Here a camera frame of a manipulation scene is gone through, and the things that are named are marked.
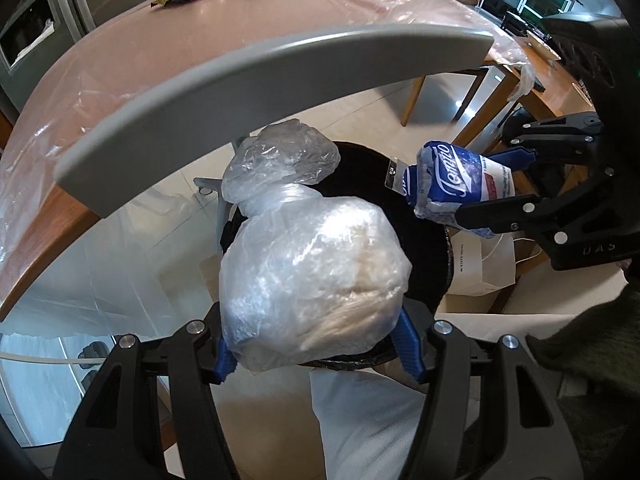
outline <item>table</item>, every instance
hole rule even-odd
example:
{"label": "table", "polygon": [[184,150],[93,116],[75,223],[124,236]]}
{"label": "table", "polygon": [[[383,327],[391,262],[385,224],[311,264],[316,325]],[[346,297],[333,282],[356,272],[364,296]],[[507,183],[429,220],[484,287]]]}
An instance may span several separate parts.
{"label": "table", "polygon": [[[538,56],[525,38],[515,39],[529,58],[536,77],[546,88],[544,92],[534,89],[519,99],[519,102],[537,121],[553,119],[567,114],[595,111],[593,105],[587,101],[584,101],[581,105],[574,105],[571,110],[563,108],[567,97],[571,92],[575,92],[574,84],[577,84],[577,81],[557,61],[549,64]],[[520,74],[509,66],[498,65],[498,68],[504,74],[504,78],[476,112],[476,115],[458,134],[453,141],[455,145],[467,146],[509,103],[508,97],[519,83]]]}
{"label": "table", "polygon": [[508,33],[514,36],[526,37],[528,30],[533,30],[533,26],[523,20],[515,12],[507,10],[504,14],[504,19],[500,25],[502,30],[506,30]]}
{"label": "table", "polygon": [[0,112],[0,148],[3,150],[6,147],[9,136],[11,135],[11,130],[13,129],[14,127],[9,120]]}
{"label": "table", "polygon": [[397,5],[398,0],[201,0],[172,8],[141,6],[75,44],[33,91],[0,160],[0,321],[99,220],[53,179],[60,154],[86,132],[147,89],[259,41],[408,20],[474,28],[474,17],[453,0],[402,0],[402,12],[392,12]]}

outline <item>white string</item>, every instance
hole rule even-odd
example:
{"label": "white string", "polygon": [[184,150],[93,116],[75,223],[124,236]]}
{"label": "white string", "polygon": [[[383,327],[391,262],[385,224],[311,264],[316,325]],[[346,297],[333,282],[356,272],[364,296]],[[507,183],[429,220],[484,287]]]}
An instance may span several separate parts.
{"label": "white string", "polygon": [[59,359],[55,357],[35,357],[30,355],[9,354],[0,352],[0,359],[43,365],[101,365],[104,358],[95,359]]}
{"label": "white string", "polygon": [[491,252],[489,254],[487,254],[487,256],[485,256],[482,261],[484,262],[489,256],[491,256],[492,254],[494,254],[495,250],[498,248],[498,245],[500,245],[500,242],[502,241],[502,237],[504,236],[504,233],[502,233],[500,235],[500,239],[495,243],[494,248],[491,249]]}
{"label": "white string", "polygon": [[[513,241],[513,243],[515,244],[516,242],[519,242],[520,240],[526,240],[527,242],[535,242],[535,240],[532,240],[531,238],[522,237],[522,238],[516,238]],[[532,254],[529,258],[523,258],[522,260],[518,260],[516,262],[516,265],[517,264],[521,264],[522,262],[526,262],[526,261],[528,261],[528,260],[530,260],[532,258],[535,258],[536,256],[540,256],[540,253],[542,253],[542,247],[538,246],[538,249],[539,249],[539,251],[536,254]]]}

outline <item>blue tissue package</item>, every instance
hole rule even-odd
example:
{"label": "blue tissue package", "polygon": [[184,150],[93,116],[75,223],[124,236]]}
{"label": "blue tissue package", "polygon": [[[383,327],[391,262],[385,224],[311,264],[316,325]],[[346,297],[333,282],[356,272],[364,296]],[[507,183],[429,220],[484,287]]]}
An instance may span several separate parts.
{"label": "blue tissue package", "polygon": [[[511,170],[477,153],[432,140],[418,152],[415,215],[463,229],[456,222],[461,204],[515,195]],[[491,238],[491,229],[470,232]]]}

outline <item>clear plastic bag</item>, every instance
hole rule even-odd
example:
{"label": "clear plastic bag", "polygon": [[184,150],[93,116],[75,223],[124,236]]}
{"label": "clear plastic bag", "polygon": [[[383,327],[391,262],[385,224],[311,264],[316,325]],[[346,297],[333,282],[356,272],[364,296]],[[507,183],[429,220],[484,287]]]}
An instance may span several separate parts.
{"label": "clear plastic bag", "polygon": [[378,206],[285,203],[245,221],[222,259],[225,340],[249,370],[369,351],[396,325],[410,271]]}
{"label": "clear plastic bag", "polygon": [[303,184],[273,184],[261,193],[239,203],[238,207],[244,216],[251,218],[269,209],[277,209],[287,202],[321,197],[322,194],[319,191]]}
{"label": "clear plastic bag", "polygon": [[291,119],[245,139],[226,167],[222,196],[239,203],[280,184],[317,184],[340,162],[338,147],[315,128]]}

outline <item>plastic bag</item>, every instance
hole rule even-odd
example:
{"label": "plastic bag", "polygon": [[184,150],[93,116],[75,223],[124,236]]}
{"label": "plastic bag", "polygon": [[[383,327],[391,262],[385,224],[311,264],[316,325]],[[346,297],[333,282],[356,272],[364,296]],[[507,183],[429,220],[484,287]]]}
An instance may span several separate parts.
{"label": "plastic bag", "polygon": [[247,218],[259,215],[269,209],[277,209],[286,202],[321,198],[322,194],[302,184],[273,184],[261,193],[238,204],[240,212]]}
{"label": "plastic bag", "polygon": [[369,351],[396,325],[410,271],[378,206],[284,203],[245,221],[222,259],[223,335],[249,370]]}
{"label": "plastic bag", "polygon": [[[461,204],[496,200],[515,195],[511,170],[482,155],[432,140],[418,151],[415,215],[465,230],[456,222]],[[483,238],[489,228],[472,229]]]}
{"label": "plastic bag", "polygon": [[238,203],[265,186],[317,184],[340,163],[338,147],[315,128],[291,119],[245,139],[222,176],[222,196]]}

